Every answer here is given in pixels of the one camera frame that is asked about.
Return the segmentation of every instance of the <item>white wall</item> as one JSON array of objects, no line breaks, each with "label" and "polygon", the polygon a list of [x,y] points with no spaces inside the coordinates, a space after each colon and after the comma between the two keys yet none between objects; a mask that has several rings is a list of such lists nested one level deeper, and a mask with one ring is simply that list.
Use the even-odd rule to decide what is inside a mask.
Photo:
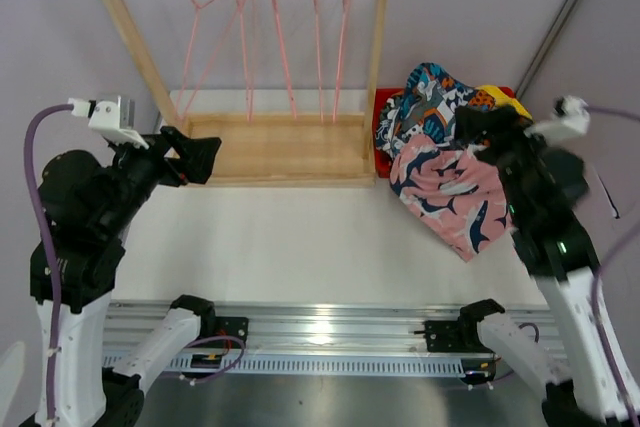
[{"label": "white wall", "polygon": [[[565,94],[588,103],[640,113],[640,4],[637,0],[583,0],[558,40],[523,102],[537,116],[547,116],[553,100]],[[640,219],[637,139],[640,126],[593,116],[591,130],[574,146],[595,167],[620,210],[587,227],[600,240],[600,253]],[[623,350],[636,378],[640,376],[638,317],[640,309],[640,245],[622,253],[605,277],[605,298]]]},{"label": "white wall", "polygon": [[[188,0],[127,0],[170,88],[177,88],[193,20]],[[199,75],[235,4],[219,0],[203,14],[192,72]],[[279,0],[293,82],[314,88],[316,60],[311,0]],[[341,24],[339,0],[320,0],[323,77],[335,85]],[[562,0],[389,0],[380,72],[381,86],[404,85],[424,61],[442,63],[452,75],[479,85],[515,87]],[[344,86],[366,84],[374,0],[354,0],[347,32]],[[271,0],[257,0],[256,87],[284,85]],[[207,85],[244,86],[238,24],[221,50]]]},{"label": "white wall", "polygon": [[[38,321],[29,297],[29,257],[39,241],[22,171],[27,124],[39,110],[69,96],[123,92],[138,100],[137,128],[156,113],[126,49],[99,0],[0,0],[0,352],[27,343],[27,369],[7,419],[15,426],[35,411],[40,378]],[[38,174],[55,154],[89,148],[109,159],[86,121],[58,114],[36,145]]]}]

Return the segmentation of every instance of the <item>wooden post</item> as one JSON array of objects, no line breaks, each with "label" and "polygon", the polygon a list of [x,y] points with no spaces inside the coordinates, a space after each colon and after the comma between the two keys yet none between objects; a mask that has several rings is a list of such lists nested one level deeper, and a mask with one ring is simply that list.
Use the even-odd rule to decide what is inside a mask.
[{"label": "wooden post", "polygon": [[140,71],[147,87],[151,91],[153,100],[162,114],[167,124],[181,127],[179,125],[176,109],[169,98],[169,92],[164,85],[164,81],[153,62],[149,49],[138,31],[134,20],[131,18],[129,9],[124,0],[102,0],[109,11],[111,20],[118,29],[122,41],[127,46],[129,54],[133,58],[136,67]]},{"label": "wooden post", "polygon": [[384,40],[384,20],[386,11],[387,0],[376,0],[376,16],[373,24],[373,41],[371,43],[371,56],[369,58],[367,108],[364,113],[364,126],[362,131],[362,157],[365,160],[369,159],[369,157],[373,154],[371,123],[373,122],[373,105],[376,100],[376,88],[378,87],[378,72],[380,70],[380,57],[382,55],[382,41]]}]

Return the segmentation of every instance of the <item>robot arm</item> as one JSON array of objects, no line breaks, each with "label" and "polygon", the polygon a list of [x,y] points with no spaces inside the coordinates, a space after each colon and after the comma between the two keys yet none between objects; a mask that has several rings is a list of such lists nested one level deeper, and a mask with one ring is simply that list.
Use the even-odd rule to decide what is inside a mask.
[{"label": "robot arm", "polygon": [[[46,211],[60,270],[62,304],[55,352],[55,377],[43,369],[38,412],[23,426],[116,427],[134,425],[144,397],[164,367],[190,342],[214,335],[211,302],[183,296],[162,324],[114,369],[103,370],[104,320],[124,255],[121,236],[159,184],[205,183],[211,175],[218,138],[192,140],[173,127],[141,136],[131,128],[133,102],[122,96],[98,101],[70,99],[73,114],[89,118],[115,151],[102,167],[84,151],[51,160],[38,189]],[[178,156],[167,158],[173,149]],[[52,281],[43,244],[31,257],[31,295],[42,324],[43,365],[54,311]],[[55,418],[47,395],[55,395]]]},{"label": "robot arm", "polygon": [[[475,330],[477,340],[505,358],[542,400],[550,426],[635,426],[640,390],[613,332],[601,289],[598,320],[607,332],[628,398],[618,390],[592,315],[591,288],[599,263],[587,232],[573,213],[573,206],[588,190],[584,163],[572,153],[550,146],[584,135],[589,115],[584,102],[575,97],[562,99],[556,114],[555,120],[533,126],[513,116],[507,119],[511,123],[507,134],[502,123],[496,135],[470,128],[476,123],[473,111],[457,111],[456,117],[461,115],[466,127],[461,132],[465,140],[488,144],[478,158],[498,168],[515,227],[515,249],[555,317],[572,375],[523,334],[503,310],[483,312],[475,318],[467,314],[467,325]],[[465,309],[477,311],[473,307]]]}]

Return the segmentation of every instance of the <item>wooden base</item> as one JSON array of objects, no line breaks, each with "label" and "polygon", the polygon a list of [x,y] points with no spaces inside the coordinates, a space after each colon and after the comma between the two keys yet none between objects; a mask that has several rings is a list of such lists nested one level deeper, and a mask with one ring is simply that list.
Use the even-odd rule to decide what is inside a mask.
[{"label": "wooden base", "polygon": [[363,114],[324,123],[317,114],[191,114],[192,138],[220,137],[208,185],[372,186],[373,156],[363,159]]}]

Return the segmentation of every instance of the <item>perforated metal strip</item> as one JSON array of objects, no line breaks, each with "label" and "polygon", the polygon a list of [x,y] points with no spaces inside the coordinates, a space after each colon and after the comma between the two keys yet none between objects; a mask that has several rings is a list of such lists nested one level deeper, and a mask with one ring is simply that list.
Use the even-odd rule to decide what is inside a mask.
[{"label": "perforated metal strip", "polygon": [[[113,367],[126,352],[105,352],[103,367]],[[226,367],[232,359],[223,359]],[[210,373],[216,369],[192,368],[191,354],[173,359],[166,372]],[[459,359],[429,357],[359,357],[248,354],[233,370],[237,374],[353,375],[370,377],[463,377]]]}]

